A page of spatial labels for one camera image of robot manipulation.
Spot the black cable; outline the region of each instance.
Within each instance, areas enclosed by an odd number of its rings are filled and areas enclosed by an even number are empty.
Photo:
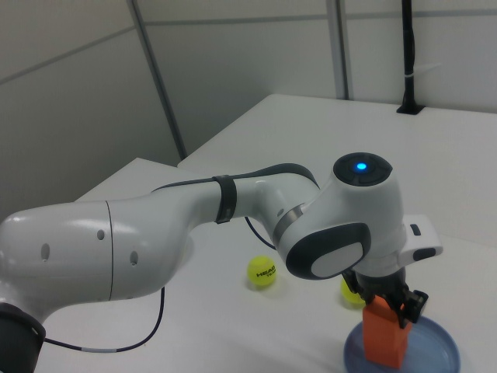
[[[260,239],[266,246],[270,247],[271,249],[273,250],[276,250],[276,247],[274,247],[273,245],[271,245],[269,242],[267,242],[254,228],[254,226],[252,225],[252,223],[250,222],[249,218],[247,216],[245,216],[245,221],[247,221],[247,224],[248,226],[250,227],[250,229],[252,230],[252,232],[254,233],[254,235],[257,236],[258,239]]]
[[[148,334],[148,336],[144,340],[142,340],[141,342],[138,342],[132,346],[121,347],[121,348],[88,348],[88,347],[73,346],[72,344],[59,342],[58,340],[51,340],[50,338],[45,338],[45,342],[54,344],[56,346],[68,348],[70,350],[76,350],[76,351],[82,351],[82,352],[93,352],[93,353],[97,353],[97,354],[112,354],[112,353],[116,353],[116,352],[124,352],[124,351],[133,350],[139,346],[146,344],[154,336],[155,332],[157,332],[159,326],[161,325],[162,315],[164,314],[164,298],[165,298],[165,289],[162,288],[161,289],[161,307],[160,307],[160,310],[158,313],[158,318],[157,318],[157,322],[155,323],[154,329],[151,331],[150,334]]]

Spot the black stand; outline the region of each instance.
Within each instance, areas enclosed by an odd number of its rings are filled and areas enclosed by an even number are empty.
[[[45,329],[13,305],[0,303],[0,371],[33,373]]]
[[[416,115],[423,105],[418,105],[414,99],[414,31],[412,30],[411,0],[402,0],[402,29],[404,30],[404,82],[405,91],[402,106],[397,113]]]

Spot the black clamp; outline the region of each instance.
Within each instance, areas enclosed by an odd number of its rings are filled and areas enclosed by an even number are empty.
[[[227,223],[235,214],[237,200],[235,182],[229,175],[214,176],[212,180],[217,181],[221,187],[221,203],[219,204],[216,223]]]

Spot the white wall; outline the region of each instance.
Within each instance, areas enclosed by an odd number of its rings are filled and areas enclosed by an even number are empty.
[[[179,161],[126,2],[0,2],[0,53],[0,220]]]
[[[269,94],[336,97],[325,0],[138,5],[188,153]]]
[[[497,2],[412,3],[416,101],[497,113]],[[401,2],[345,0],[345,6],[350,98],[400,104]]]

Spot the black band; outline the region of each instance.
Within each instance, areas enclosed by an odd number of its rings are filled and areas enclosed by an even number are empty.
[[[0,371],[32,373],[45,340],[45,329],[17,307],[0,303]]]
[[[236,208],[236,185],[229,175],[214,176],[212,180],[217,181],[221,187],[221,203],[217,212],[216,223],[227,223],[233,218]]]

